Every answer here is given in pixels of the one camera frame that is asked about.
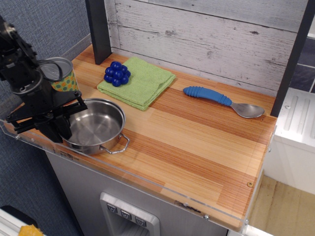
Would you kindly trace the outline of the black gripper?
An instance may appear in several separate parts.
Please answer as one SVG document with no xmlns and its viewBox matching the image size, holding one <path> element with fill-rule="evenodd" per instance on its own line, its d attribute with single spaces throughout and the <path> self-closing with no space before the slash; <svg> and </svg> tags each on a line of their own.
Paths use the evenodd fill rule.
<svg viewBox="0 0 315 236">
<path fill-rule="evenodd" d="M 56 91 L 46 80 L 15 93 L 24 105 L 9 114 L 6 121 L 13 124 L 17 133 L 35 128 L 54 143 L 72 136 L 70 116 L 87 109 L 80 91 Z"/>
</svg>

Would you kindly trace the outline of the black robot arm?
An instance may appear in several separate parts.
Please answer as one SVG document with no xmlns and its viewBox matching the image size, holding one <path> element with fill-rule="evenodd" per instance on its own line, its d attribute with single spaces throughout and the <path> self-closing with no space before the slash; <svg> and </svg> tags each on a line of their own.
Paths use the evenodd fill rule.
<svg viewBox="0 0 315 236">
<path fill-rule="evenodd" d="M 80 91 L 57 91 L 41 71 L 32 46 L 12 24 L 0 20 L 0 79 L 10 84 L 24 105 L 6 117 L 20 134 L 39 130 L 55 143 L 72 136 L 70 116 L 87 109 Z"/>
</svg>

